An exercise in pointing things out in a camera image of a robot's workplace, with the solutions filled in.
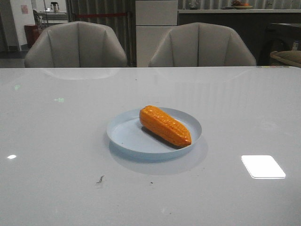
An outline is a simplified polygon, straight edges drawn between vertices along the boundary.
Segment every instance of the white plate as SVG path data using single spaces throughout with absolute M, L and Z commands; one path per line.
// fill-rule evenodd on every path
M 232 6 L 233 8 L 236 9 L 248 9 L 248 8 L 253 8 L 253 6 Z
M 201 136 L 200 123 L 187 113 L 171 108 L 160 109 L 187 127 L 192 139 L 191 145 L 177 149 L 153 135 L 140 123 L 140 109 L 135 109 L 118 115 L 109 123 L 107 134 L 115 148 L 132 157 L 146 160 L 172 159 L 189 152 Z

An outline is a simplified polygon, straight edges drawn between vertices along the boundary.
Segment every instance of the white cabinet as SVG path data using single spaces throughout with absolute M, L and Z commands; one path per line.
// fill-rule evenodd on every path
M 177 25 L 178 0 L 136 1 L 137 67 L 147 67 L 160 38 Z

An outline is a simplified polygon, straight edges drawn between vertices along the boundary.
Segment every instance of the corn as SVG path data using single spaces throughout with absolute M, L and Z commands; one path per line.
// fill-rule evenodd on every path
M 154 134 L 178 147 L 191 145 L 189 130 L 178 120 L 155 106 L 140 110 L 140 122 Z

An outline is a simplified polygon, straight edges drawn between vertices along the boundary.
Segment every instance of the wall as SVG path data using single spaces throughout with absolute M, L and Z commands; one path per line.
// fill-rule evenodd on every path
M 21 50 L 22 46 L 27 45 L 24 25 L 35 24 L 32 12 L 32 2 L 31 0 L 10 0 L 10 5 L 14 16 L 14 22 L 18 38 L 18 50 Z M 22 5 L 27 5 L 28 14 L 22 14 Z
M 6 37 L 8 48 L 17 48 L 18 39 L 14 24 L 14 16 L 10 6 L 10 0 L 0 0 L 0 12 L 2 16 L 3 30 Z
M 50 2 L 53 2 L 53 1 L 58 3 L 58 6 L 60 8 L 59 12 L 67 12 L 65 0 L 45 0 L 46 8 L 50 8 Z M 36 0 L 35 2 L 36 2 L 36 6 L 37 6 L 37 11 L 38 12 L 44 11 L 44 1 Z

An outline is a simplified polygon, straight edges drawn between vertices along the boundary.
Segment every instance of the gray chair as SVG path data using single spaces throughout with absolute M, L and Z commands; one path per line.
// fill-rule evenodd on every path
M 255 66 L 232 28 L 205 23 L 175 26 L 163 36 L 149 67 Z
M 105 25 L 71 22 L 45 29 L 26 54 L 25 67 L 126 67 L 127 56 Z

